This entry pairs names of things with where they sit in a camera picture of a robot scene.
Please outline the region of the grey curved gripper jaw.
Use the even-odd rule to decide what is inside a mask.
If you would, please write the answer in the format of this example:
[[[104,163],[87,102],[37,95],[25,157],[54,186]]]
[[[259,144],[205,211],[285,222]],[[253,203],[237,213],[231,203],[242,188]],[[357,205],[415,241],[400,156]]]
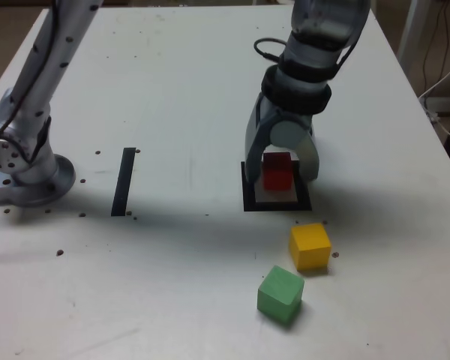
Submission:
[[[263,93],[259,93],[256,103],[247,123],[244,142],[244,171],[248,183],[257,182],[261,173],[262,155],[266,147],[272,142],[270,133],[277,122],[277,118],[269,127],[260,127],[260,102],[265,98]]]
[[[304,182],[318,177],[320,159],[311,115],[287,115],[271,129],[271,144],[295,153]]]

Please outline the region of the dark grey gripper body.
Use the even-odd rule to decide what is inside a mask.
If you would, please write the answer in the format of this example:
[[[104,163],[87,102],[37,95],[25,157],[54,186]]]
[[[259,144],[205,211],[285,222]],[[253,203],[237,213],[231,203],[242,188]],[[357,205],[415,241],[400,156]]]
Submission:
[[[260,127],[267,128],[277,117],[283,115],[283,109],[272,103],[267,97],[260,102]]]

